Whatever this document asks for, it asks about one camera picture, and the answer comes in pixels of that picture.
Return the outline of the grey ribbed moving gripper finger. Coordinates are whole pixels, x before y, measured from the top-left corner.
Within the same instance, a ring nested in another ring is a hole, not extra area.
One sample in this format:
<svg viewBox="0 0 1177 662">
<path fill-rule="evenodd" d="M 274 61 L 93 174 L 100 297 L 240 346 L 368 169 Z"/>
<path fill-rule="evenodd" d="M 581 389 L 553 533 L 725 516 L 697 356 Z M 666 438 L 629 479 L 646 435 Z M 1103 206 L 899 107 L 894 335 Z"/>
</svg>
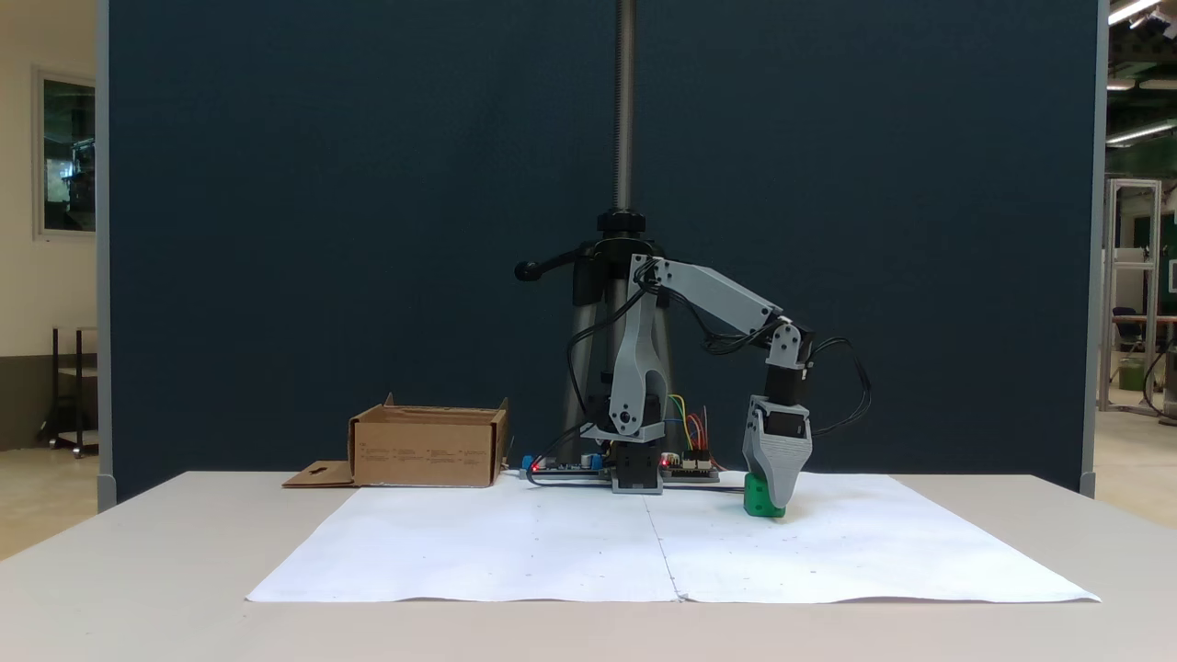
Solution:
<svg viewBox="0 0 1177 662">
<path fill-rule="evenodd" d="M 744 481 L 744 508 L 786 508 L 797 481 L 813 450 L 807 412 L 807 439 L 782 439 L 762 433 L 762 404 L 765 397 L 749 399 L 743 455 L 749 474 Z"/>
</svg>

